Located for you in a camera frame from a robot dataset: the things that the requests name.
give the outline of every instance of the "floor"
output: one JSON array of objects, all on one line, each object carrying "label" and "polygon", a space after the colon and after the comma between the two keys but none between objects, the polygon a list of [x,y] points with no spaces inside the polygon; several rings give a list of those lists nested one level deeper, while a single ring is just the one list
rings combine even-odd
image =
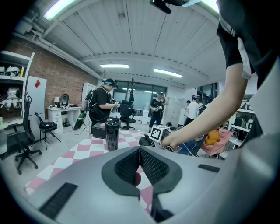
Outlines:
[{"label": "floor", "polygon": [[[140,121],[136,121],[136,123],[130,124],[130,126],[135,127],[136,131],[148,132],[149,130],[148,124],[141,124]],[[1,161],[3,173],[7,174],[7,181],[14,189],[18,190],[24,198],[27,198],[27,194],[23,190],[23,187],[54,160],[81,142],[83,139],[87,138],[89,136],[89,132],[86,129],[80,129],[76,132],[58,133],[56,136],[61,140],[61,142],[51,135],[47,136],[48,150],[45,148],[44,141],[42,141],[42,143],[40,143],[40,141],[36,142],[30,147],[31,150],[40,149],[42,152],[42,155],[36,153],[31,156],[38,165],[38,169],[35,169],[34,165],[29,160],[25,160],[21,167],[22,174],[19,175],[16,170],[18,162],[14,160],[15,155],[18,153],[10,155]]]}]

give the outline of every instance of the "ceiling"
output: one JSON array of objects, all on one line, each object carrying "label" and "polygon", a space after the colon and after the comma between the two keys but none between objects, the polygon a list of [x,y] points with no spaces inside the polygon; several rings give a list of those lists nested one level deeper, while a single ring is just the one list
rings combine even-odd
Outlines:
[{"label": "ceiling", "polygon": [[[53,0],[35,4],[42,38],[105,78],[193,88],[224,80],[225,59],[218,19],[201,5],[165,14],[149,0],[76,0],[51,21],[42,16]],[[102,69],[100,64],[128,64]],[[154,68],[183,77],[153,72]]]}]

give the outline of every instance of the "pink chair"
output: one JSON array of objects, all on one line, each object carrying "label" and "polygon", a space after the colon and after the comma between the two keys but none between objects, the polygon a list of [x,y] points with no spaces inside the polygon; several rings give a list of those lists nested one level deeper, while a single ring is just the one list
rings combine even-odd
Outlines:
[{"label": "pink chair", "polygon": [[203,142],[202,149],[209,155],[215,155],[218,153],[222,153],[224,151],[224,147],[228,140],[231,138],[233,132],[228,131],[226,129],[219,129],[219,136],[220,136],[220,141],[216,142],[214,145],[206,145],[206,142]]}]

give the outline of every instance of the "ceiling light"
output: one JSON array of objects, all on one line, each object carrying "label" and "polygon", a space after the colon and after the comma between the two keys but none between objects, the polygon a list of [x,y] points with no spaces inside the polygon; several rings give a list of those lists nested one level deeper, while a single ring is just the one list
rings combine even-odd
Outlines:
[{"label": "ceiling light", "polygon": [[152,93],[152,91],[147,91],[147,90],[145,90],[144,91],[145,93]]},{"label": "ceiling light", "polygon": [[44,15],[44,18],[47,20],[51,20],[53,17],[56,16],[62,9],[64,9],[67,5],[71,4],[75,0],[58,0],[54,3],[53,6],[47,10],[47,12]]},{"label": "ceiling light", "polygon": [[217,13],[219,13],[219,8],[216,3],[217,0],[202,0],[206,5],[210,6],[212,9],[214,9]]},{"label": "ceiling light", "polygon": [[102,68],[129,68],[128,65],[100,65]]},{"label": "ceiling light", "polygon": [[176,76],[178,78],[182,77],[182,75],[179,75],[179,74],[176,74],[176,73],[173,73],[173,72],[168,72],[168,71],[156,69],[156,68],[154,69],[154,72],[163,73],[163,74],[166,74],[166,75],[172,75],[172,76]]}]

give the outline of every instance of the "red brick wall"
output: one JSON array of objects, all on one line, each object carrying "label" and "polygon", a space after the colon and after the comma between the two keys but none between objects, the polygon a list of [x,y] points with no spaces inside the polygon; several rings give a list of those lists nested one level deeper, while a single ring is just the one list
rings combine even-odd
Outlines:
[{"label": "red brick wall", "polygon": [[47,80],[45,107],[53,105],[54,97],[61,97],[63,93],[69,95],[69,104],[81,106],[83,84],[88,82],[97,85],[98,80],[95,77],[51,52],[21,38],[11,39],[5,50],[29,57],[33,52],[35,53],[29,75]]}]

